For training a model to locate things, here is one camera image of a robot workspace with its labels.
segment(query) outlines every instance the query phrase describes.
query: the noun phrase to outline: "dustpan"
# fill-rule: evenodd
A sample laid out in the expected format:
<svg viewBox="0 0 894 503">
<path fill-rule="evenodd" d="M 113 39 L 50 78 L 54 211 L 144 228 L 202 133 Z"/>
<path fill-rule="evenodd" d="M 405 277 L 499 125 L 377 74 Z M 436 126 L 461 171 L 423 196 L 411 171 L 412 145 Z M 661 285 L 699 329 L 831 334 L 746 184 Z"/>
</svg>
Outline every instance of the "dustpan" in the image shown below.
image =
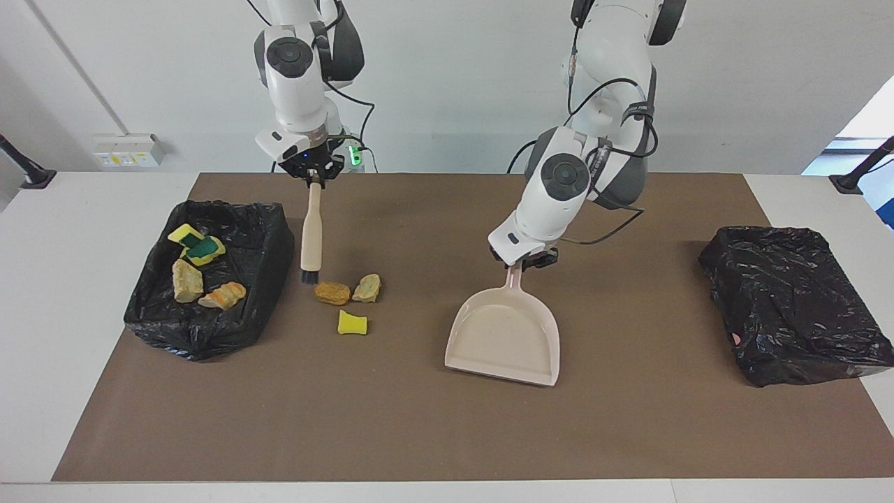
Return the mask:
<svg viewBox="0 0 894 503">
<path fill-rule="evenodd" d="M 521 289 L 520 263 L 506 285 L 472 295 L 453 321 L 444 365 L 552 386 L 559 378 L 559 328 L 549 308 Z"/>
</svg>

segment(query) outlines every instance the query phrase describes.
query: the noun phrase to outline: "brown tabletop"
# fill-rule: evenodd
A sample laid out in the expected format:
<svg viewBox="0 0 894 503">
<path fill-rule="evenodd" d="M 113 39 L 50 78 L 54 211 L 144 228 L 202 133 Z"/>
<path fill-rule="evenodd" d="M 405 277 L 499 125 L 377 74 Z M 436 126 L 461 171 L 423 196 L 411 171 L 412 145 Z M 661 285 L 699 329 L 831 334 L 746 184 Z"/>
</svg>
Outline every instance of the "brown tabletop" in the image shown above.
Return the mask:
<svg viewBox="0 0 894 503">
<path fill-rule="evenodd" d="M 293 264 L 258 344 L 193 363 L 122 334 L 56 481 L 432 481 L 894 476 L 894 439 L 858 379 L 753 388 L 696 256 L 720 226 L 767 225 L 741 175 L 651 175 L 647 212 L 528 271 L 561 375 L 538 388 L 450 371 L 453 317 L 499 286 L 487 234 L 524 179 L 344 175 L 323 194 L 322 278 L 379 273 L 367 337 L 339 336 Z M 202 175 L 194 200 L 278 201 L 303 183 Z M 568 232 L 628 215 L 587 204 Z M 159 229 L 164 222 L 159 222 Z"/>
</svg>

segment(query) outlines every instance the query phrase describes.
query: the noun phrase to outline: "black cable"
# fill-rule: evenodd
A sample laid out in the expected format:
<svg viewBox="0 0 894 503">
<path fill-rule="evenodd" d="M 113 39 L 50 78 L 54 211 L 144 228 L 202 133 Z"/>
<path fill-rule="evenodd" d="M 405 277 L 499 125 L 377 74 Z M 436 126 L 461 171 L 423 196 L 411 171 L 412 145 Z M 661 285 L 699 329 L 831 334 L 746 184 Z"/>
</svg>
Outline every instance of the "black cable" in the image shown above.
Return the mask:
<svg viewBox="0 0 894 503">
<path fill-rule="evenodd" d="M 613 230 L 613 231 L 609 232 L 608 234 L 606 234 L 606 235 L 600 237 L 599 239 L 594 239 L 594 240 L 592 240 L 592 241 L 578 241 L 577 239 L 571 239 L 571 238 L 569 238 L 569 237 L 563 237 L 563 238 L 561 238 L 561 240 L 564 241 L 565 243 L 582 244 L 582 245 L 584 245 L 584 246 L 592 246 L 592 245 L 594 245 L 594 244 L 599 244 L 599 243 L 602 243 L 603 241 L 606 241 L 606 240 L 612 238 L 615 234 L 617 234 L 617 233 L 619 233 L 620 231 L 624 230 L 624 227 L 627 227 L 627 226 L 629 226 L 630 224 L 632 224 L 633 221 L 636 220 L 637 218 L 640 218 L 640 216 L 642 216 L 643 213 L 645 213 L 645 210 L 644 210 L 644 209 L 637 209 L 637 213 L 636 213 L 633 217 L 628 218 L 626 222 L 624 222 L 623 224 L 617 226 L 617 227 L 615 228 L 615 230 Z"/>
<path fill-rule="evenodd" d="M 338 15 L 335 16 L 335 19 L 332 22 L 323 28 L 323 32 L 328 32 L 333 26 L 342 22 L 342 18 L 344 17 L 344 5 L 342 5 L 342 2 L 335 2 L 335 8 L 338 11 Z M 310 42 L 310 48 L 316 48 L 316 37 Z"/>
<path fill-rule="evenodd" d="M 521 149 L 519 149 L 519 151 L 515 153 L 515 156 L 512 158 L 511 162 L 509 163 L 509 169 L 506 170 L 506 175 L 509 175 L 510 173 L 512 173 L 512 167 L 515 166 L 515 161 L 519 160 L 519 156 L 521 156 L 521 153 L 524 152 L 531 145 L 534 145 L 535 143 L 537 143 L 537 140 L 531 140 L 528 143 L 525 143 L 521 147 Z"/>
<path fill-rule="evenodd" d="M 326 25 L 325 31 L 329 31 L 330 28 L 341 22 L 342 18 L 344 17 L 344 5 L 342 5 L 342 2 L 336 1 L 335 8 L 338 11 L 338 15 L 335 16 L 335 21 L 332 21 Z"/>
<path fill-rule="evenodd" d="M 251 0 L 245 0 L 245 1 L 248 2 L 249 5 L 251 5 L 252 10 L 255 11 L 255 14 L 257 14 L 257 17 L 261 18 L 261 21 L 266 23 L 267 26 L 273 26 L 272 24 L 270 24 L 270 21 L 268 21 L 267 18 L 264 17 L 264 15 L 257 9 L 255 4 L 251 2 Z"/>
<path fill-rule="evenodd" d="M 889 164 L 892 163 L 892 162 L 894 162 L 894 159 L 892 159 L 892 160 L 886 162 L 885 164 L 882 164 L 882 165 L 879 165 L 879 166 L 874 167 L 873 169 L 870 169 L 869 171 L 866 172 L 866 174 L 869 175 L 870 173 L 875 173 L 876 171 L 882 169 L 883 167 L 889 165 Z"/>
<path fill-rule="evenodd" d="M 618 84 L 618 83 L 627 83 L 627 84 L 630 84 L 632 86 L 636 86 L 637 88 L 639 88 L 639 83 L 637 81 L 628 79 L 627 77 L 619 77 L 617 79 L 611 79 L 610 81 L 605 81 L 599 87 L 594 89 L 593 92 L 591 92 L 589 95 L 587 95 L 586 98 L 584 99 L 584 101 L 580 105 L 578 105 L 577 108 L 569 111 L 568 118 L 565 119 L 565 123 L 562 125 L 563 126 L 568 125 L 568 123 L 571 122 L 571 117 L 577 115 L 578 112 L 580 112 L 584 108 L 586 103 L 589 100 L 593 99 L 593 96 L 596 96 L 596 94 L 598 94 L 599 91 L 604 90 L 605 88 L 611 86 L 612 84 Z"/>
<path fill-rule="evenodd" d="M 574 74 L 578 69 L 578 35 L 580 28 L 574 29 L 574 41 L 571 42 L 571 57 L 568 61 L 568 114 L 571 115 L 571 89 L 574 87 Z"/>
<path fill-rule="evenodd" d="M 363 105 L 364 107 L 369 107 L 369 111 L 367 112 L 367 116 L 366 116 L 366 118 L 363 119 L 363 125 L 360 126 L 360 141 L 362 142 L 362 141 L 363 141 L 363 134 L 364 134 L 364 132 L 366 132 L 366 130 L 367 130 L 367 122 L 369 122 L 369 116 L 371 116 L 371 115 L 373 114 L 373 110 L 375 110 L 375 103 L 369 103 L 368 101 L 362 101 L 362 100 L 359 100 L 359 99 L 357 99 L 357 98 L 352 98 L 352 97 L 348 96 L 347 94 L 345 94 L 345 93 L 339 91 L 338 89 L 336 89 L 336 88 L 332 85 L 331 82 L 329 82 L 329 81 L 324 81 L 324 83 L 326 84 L 326 86 L 329 87 L 329 89 L 335 91 L 335 94 L 341 96 L 342 98 L 345 98 L 345 99 L 348 99 L 348 100 L 350 100 L 350 101 L 353 101 L 354 103 L 357 103 L 358 105 Z"/>
<path fill-rule="evenodd" d="M 360 144 L 361 150 L 368 150 L 367 145 L 363 143 L 363 140 L 353 134 L 330 134 L 329 140 L 354 140 Z"/>
<path fill-rule="evenodd" d="M 360 150 L 361 150 L 361 151 L 363 151 L 363 150 L 369 150 L 369 154 L 370 154 L 371 156 L 373 156 L 373 169 L 375 170 L 376 173 L 378 173 L 378 172 L 379 172 L 379 166 L 375 163 L 375 152 L 374 152 L 372 149 L 370 149 L 369 147 L 364 147 L 364 148 L 362 148 L 362 149 L 360 149 Z"/>
<path fill-rule="evenodd" d="M 649 117 L 646 117 L 644 120 L 645 120 L 645 127 L 649 130 L 649 133 L 652 135 L 652 138 L 654 138 L 654 140 L 655 140 L 654 145 L 652 146 L 651 149 L 649 149 L 648 152 L 646 152 L 645 154 L 637 154 L 636 152 L 628 152 L 628 151 L 622 150 L 622 149 L 615 149 L 614 147 L 611 148 L 611 151 L 615 152 L 617 154 L 623 154 L 625 156 L 630 156 L 632 158 L 638 158 L 638 159 L 647 158 L 647 157 L 653 155 L 658 150 L 658 132 L 655 130 L 655 126 L 652 125 L 652 119 L 650 119 Z"/>
<path fill-rule="evenodd" d="M 595 167 L 595 166 L 594 166 L 594 163 L 596 162 L 596 158 L 593 157 L 593 154 L 595 154 L 598 150 L 599 150 L 599 149 L 592 149 L 592 150 L 590 150 L 590 151 L 586 154 L 586 163 L 589 165 L 589 167 L 590 167 L 590 171 L 591 171 L 591 172 L 593 171 L 593 168 Z M 598 169 L 598 170 L 596 171 L 596 173 L 593 175 L 593 179 L 594 179 L 594 181 L 593 181 L 593 184 L 594 184 L 593 192 L 596 192 L 596 196 L 597 196 L 597 197 L 606 199 L 607 201 L 609 201 L 609 203 L 611 203 L 612 205 L 614 205 L 614 206 L 616 206 L 616 207 L 618 207 L 618 208 L 620 208 L 620 209 L 626 209 L 627 211 L 633 211 L 633 212 L 635 213 L 635 215 L 633 215 L 632 217 L 628 218 L 623 224 L 621 224 L 621 225 L 615 227 L 615 229 L 614 229 L 613 231 L 609 232 L 608 234 L 606 234 L 606 235 L 604 235 L 604 236 L 602 236 L 602 237 L 600 237 L 600 238 L 597 238 L 597 239 L 594 239 L 594 240 L 590 240 L 590 241 L 579 241 L 579 240 L 577 240 L 577 239 L 572 239 L 572 238 L 569 238 L 569 237 L 562 237 L 562 238 L 560 238 L 561 241 L 564 241 L 564 242 L 566 242 L 566 243 L 582 244 L 582 245 L 585 245 L 585 246 L 591 246 L 591 245 L 594 245 L 594 244 L 602 243 L 603 241 L 606 241 L 606 240 L 610 239 L 610 238 L 611 238 L 612 236 L 614 236 L 615 234 L 617 234 L 617 233 L 619 233 L 620 231 L 624 230 L 625 227 L 627 227 L 627 226 L 629 226 L 630 224 L 632 224 L 634 220 L 636 220 L 637 218 L 642 217 L 643 213 L 645 213 L 645 209 L 637 208 L 637 207 L 634 207 L 634 206 L 629 206 L 629 205 L 627 205 L 627 204 L 621 204 L 621 203 L 617 202 L 613 197 L 609 196 L 608 194 L 603 193 L 603 192 L 599 192 L 599 191 L 596 190 L 596 188 L 595 188 L 595 184 L 596 184 L 596 182 L 599 181 L 599 178 L 602 176 L 602 174 L 603 174 L 603 170 L 604 170 L 604 169 L 605 169 L 605 164 L 599 166 L 599 169 Z"/>
</svg>

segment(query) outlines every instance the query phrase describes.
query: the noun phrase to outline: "black trash bag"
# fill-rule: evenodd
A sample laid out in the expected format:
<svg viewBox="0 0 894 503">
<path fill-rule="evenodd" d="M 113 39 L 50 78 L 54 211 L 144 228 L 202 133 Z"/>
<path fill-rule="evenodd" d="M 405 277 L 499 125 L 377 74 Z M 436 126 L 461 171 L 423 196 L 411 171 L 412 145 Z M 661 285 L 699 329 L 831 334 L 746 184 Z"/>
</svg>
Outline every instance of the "black trash bag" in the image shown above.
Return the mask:
<svg viewBox="0 0 894 503">
<path fill-rule="evenodd" d="M 246 296 L 228 311 L 177 303 L 171 267 L 182 247 L 167 239 L 190 224 L 221 240 L 226 253 L 199 267 L 209 293 L 224 283 L 242 283 Z M 228 354 L 257 342 L 270 318 L 295 252 L 295 237 L 283 206 L 232 205 L 188 200 L 173 209 L 124 313 L 124 324 L 153 347 L 193 362 Z"/>
<path fill-rule="evenodd" d="M 732 353 L 757 387 L 894 366 L 891 342 L 815 231 L 723 227 L 698 258 Z"/>
</svg>

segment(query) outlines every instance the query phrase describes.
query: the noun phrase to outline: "wall socket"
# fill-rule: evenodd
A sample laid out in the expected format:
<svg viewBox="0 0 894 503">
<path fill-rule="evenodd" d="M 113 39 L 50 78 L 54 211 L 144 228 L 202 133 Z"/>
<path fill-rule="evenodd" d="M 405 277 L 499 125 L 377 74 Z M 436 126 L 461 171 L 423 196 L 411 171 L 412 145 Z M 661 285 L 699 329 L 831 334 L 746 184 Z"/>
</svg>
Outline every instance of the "wall socket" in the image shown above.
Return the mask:
<svg viewBox="0 0 894 503">
<path fill-rule="evenodd" d="M 154 134 L 95 134 L 93 157 L 102 167 L 158 167 L 164 159 Z"/>
</svg>

